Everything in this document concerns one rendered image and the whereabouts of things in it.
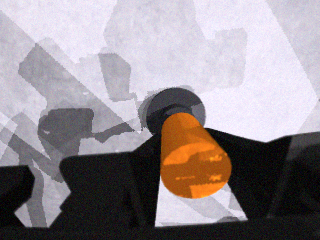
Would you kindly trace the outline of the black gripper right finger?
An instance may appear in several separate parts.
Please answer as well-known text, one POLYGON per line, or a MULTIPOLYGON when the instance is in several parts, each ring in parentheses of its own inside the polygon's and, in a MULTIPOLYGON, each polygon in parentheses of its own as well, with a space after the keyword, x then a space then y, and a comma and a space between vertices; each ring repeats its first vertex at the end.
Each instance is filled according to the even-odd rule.
POLYGON ((320 131, 263 142, 205 129, 230 158, 227 184, 248 220, 274 218, 295 160, 320 155, 320 131))

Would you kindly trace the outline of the orange knob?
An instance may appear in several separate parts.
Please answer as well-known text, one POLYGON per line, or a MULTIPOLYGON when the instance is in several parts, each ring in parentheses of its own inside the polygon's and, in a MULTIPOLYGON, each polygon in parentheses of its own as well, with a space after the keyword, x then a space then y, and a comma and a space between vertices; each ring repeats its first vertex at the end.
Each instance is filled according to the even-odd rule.
POLYGON ((227 153, 188 113, 168 117, 161 133, 160 174, 169 192, 203 198, 221 189, 231 175, 227 153))

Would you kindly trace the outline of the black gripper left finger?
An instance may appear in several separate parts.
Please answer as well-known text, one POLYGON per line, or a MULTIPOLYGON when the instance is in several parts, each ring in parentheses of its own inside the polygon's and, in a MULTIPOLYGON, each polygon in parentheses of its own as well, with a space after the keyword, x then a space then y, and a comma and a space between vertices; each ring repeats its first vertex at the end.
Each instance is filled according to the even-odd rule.
POLYGON ((132 152, 70 156, 59 171, 74 188, 127 187, 140 227, 155 227, 160 185, 161 132, 132 152))

